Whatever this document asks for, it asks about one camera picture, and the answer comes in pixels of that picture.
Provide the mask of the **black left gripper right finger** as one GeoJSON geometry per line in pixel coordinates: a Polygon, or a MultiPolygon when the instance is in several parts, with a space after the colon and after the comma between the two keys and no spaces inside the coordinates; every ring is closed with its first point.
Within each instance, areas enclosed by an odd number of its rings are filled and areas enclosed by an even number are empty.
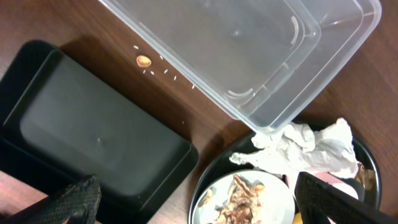
{"type": "Polygon", "coordinates": [[[303,224],[397,224],[397,219],[307,172],[298,175],[295,197],[303,224]]]}

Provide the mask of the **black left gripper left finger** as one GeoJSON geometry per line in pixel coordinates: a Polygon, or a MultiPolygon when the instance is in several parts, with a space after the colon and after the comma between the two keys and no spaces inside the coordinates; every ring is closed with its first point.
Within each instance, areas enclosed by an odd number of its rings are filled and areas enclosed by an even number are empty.
{"type": "Polygon", "coordinates": [[[95,175],[55,192],[24,210],[4,219],[2,224],[94,224],[101,200],[95,175]]]}

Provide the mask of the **yellow bowl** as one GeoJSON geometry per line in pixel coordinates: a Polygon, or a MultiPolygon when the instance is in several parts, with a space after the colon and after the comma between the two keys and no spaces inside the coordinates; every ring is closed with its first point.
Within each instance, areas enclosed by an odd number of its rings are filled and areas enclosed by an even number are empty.
{"type": "Polygon", "coordinates": [[[292,224],[303,224],[302,214],[301,213],[296,213],[295,214],[292,224]]]}

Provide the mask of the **pink cup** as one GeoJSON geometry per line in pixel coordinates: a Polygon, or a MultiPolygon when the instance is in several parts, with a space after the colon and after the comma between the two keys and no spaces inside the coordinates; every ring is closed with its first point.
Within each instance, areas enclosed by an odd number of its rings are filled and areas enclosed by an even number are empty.
{"type": "MultiPolygon", "coordinates": [[[[294,194],[297,177],[298,177],[298,173],[293,173],[292,175],[284,176],[284,181],[287,184],[287,186],[289,187],[292,194],[294,194]]],[[[353,187],[344,183],[342,180],[336,178],[335,176],[333,176],[327,172],[321,172],[321,173],[315,174],[315,177],[332,185],[333,187],[339,189],[340,191],[354,197],[355,199],[359,199],[358,194],[353,187]]]]}

